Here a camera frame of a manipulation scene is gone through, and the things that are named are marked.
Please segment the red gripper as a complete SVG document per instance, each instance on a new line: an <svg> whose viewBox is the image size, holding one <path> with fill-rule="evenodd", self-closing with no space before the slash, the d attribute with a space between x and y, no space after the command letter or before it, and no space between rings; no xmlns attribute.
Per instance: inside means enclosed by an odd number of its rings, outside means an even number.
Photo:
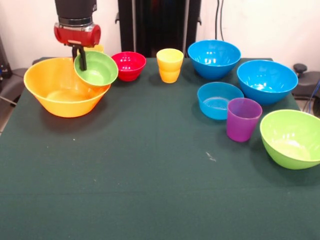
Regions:
<svg viewBox="0 0 320 240"><path fill-rule="evenodd" d="M97 24L86 27L68 27L60 24L54 25L56 39L65 45L81 45L72 47L72 60L75 61L78 51L80 53L80 69L87 70L86 52L84 47L93 48L98 45L101 38L101 28Z"/></svg>

